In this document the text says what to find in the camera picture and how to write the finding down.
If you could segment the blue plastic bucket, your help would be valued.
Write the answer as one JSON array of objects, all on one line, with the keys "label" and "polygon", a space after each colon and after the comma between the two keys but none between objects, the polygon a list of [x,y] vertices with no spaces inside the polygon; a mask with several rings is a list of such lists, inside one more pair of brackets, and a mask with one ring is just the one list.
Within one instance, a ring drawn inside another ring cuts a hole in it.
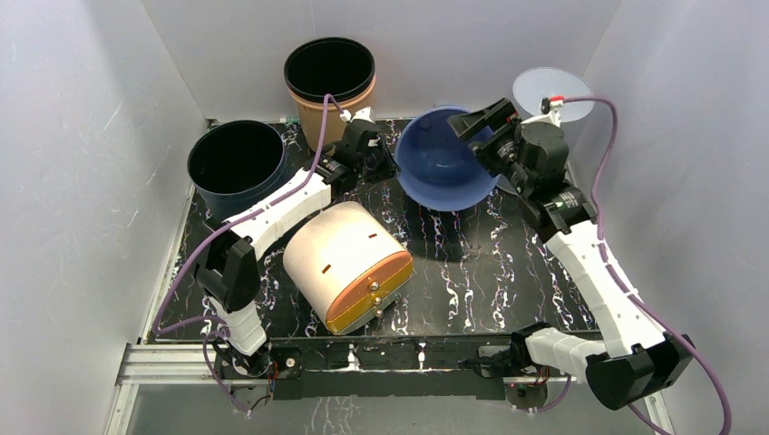
[{"label": "blue plastic bucket", "polygon": [[397,180],[418,204],[440,212],[461,211],[484,200],[497,186],[468,144],[454,134],[448,119],[468,111],[441,106],[412,119],[398,139]]}]

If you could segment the dark navy bucket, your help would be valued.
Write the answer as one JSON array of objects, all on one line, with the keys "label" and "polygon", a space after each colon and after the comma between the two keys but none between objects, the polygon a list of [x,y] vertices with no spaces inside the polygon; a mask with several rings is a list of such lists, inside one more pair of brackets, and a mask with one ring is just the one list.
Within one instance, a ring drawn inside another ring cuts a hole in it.
[{"label": "dark navy bucket", "polygon": [[259,121],[232,121],[208,131],[190,151],[187,171],[217,220],[251,208],[291,179],[280,133]]}]

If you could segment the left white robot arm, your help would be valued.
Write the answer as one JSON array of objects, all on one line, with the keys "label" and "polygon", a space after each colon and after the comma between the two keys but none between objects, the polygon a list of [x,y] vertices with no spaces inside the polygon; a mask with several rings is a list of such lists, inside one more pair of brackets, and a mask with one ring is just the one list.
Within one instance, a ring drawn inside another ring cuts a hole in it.
[{"label": "left white robot arm", "polygon": [[346,126],[333,154],[314,170],[299,169],[283,187],[225,220],[228,230],[199,256],[195,279],[225,324],[236,365],[249,377],[267,372],[268,335],[254,302],[258,261],[295,228],[284,268],[334,335],[349,334],[393,302],[413,272],[413,257],[361,204],[332,202],[363,180],[376,183],[397,171],[381,128],[367,109],[344,111]]}]

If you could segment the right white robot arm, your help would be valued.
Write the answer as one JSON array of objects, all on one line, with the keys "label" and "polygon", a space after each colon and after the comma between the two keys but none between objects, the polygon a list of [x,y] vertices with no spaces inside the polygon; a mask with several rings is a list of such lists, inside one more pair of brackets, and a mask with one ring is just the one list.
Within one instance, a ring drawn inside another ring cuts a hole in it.
[{"label": "right white robot arm", "polygon": [[667,332],[619,284],[621,270],[599,237],[599,215],[567,177],[569,148],[560,126],[561,97],[542,113],[521,119],[502,99],[448,123],[493,176],[515,188],[521,213],[558,259],[592,312],[601,339],[591,341],[537,323],[511,336],[510,348],[480,356],[476,364],[507,363],[523,375],[552,367],[588,384],[613,411],[671,386],[691,362],[691,343]]}]

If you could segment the large grey container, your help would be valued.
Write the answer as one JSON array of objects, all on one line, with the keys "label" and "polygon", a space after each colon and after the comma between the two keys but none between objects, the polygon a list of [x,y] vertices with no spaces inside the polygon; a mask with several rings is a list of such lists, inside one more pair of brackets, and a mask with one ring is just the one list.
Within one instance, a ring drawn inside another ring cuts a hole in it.
[{"label": "large grey container", "polygon": [[[551,67],[537,67],[522,72],[514,80],[512,101],[523,120],[541,115],[541,100],[545,97],[592,96],[589,85],[581,77],[568,71]],[[595,102],[567,103],[561,110],[561,128],[569,149],[572,150],[582,133]]]}]

